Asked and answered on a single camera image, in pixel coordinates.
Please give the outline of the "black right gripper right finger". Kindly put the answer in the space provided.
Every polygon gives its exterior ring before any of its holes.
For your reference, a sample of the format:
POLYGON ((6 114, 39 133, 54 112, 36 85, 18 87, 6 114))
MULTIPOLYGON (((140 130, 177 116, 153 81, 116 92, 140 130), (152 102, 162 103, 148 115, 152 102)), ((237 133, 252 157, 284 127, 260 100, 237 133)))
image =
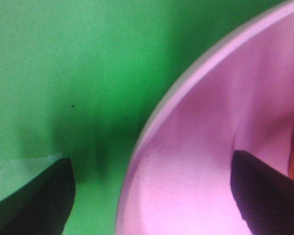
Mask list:
POLYGON ((253 235, 294 235, 294 180, 252 154, 236 150, 230 187, 253 235))

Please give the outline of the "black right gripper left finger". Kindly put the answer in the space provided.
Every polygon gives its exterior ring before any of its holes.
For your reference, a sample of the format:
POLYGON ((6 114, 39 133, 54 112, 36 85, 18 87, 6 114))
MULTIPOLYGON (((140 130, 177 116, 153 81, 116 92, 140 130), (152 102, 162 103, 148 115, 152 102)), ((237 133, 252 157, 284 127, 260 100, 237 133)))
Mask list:
POLYGON ((0 235, 60 235, 74 198, 72 162, 61 158, 0 201, 0 235))

